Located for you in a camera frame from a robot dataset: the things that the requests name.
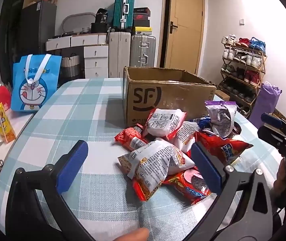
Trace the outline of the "person's right hand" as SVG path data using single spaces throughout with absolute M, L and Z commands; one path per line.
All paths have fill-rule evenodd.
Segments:
M 276 202 L 276 199 L 282 195 L 283 192 L 286 192 L 286 165 L 285 158 L 283 158 L 279 164 L 279 169 L 277 172 L 277 178 L 274 181 L 273 188 L 270 190 L 270 198 L 272 204 L 272 210 L 275 213 L 279 203 Z

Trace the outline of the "person's left hand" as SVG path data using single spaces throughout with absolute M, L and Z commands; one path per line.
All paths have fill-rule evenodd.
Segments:
M 114 241 L 147 241 L 150 235 L 149 229 L 141 227 L 130 233 L 117 237 Z

